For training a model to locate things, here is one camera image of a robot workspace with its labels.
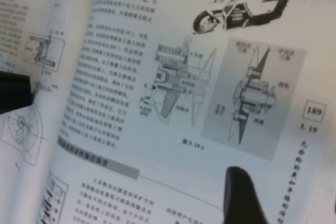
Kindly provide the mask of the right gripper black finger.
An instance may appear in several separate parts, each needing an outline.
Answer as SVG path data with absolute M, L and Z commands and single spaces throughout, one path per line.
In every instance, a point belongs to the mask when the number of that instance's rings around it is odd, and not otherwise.
M 229 166 L 225 174 L 223 223 L 268 222 L 249 173 L 239 166 Z

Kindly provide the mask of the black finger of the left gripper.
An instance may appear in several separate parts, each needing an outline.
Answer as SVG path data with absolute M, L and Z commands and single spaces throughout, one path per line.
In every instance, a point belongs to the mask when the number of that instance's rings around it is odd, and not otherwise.
M 30 76 L 1 71 L 1 114 L 33 104 Z

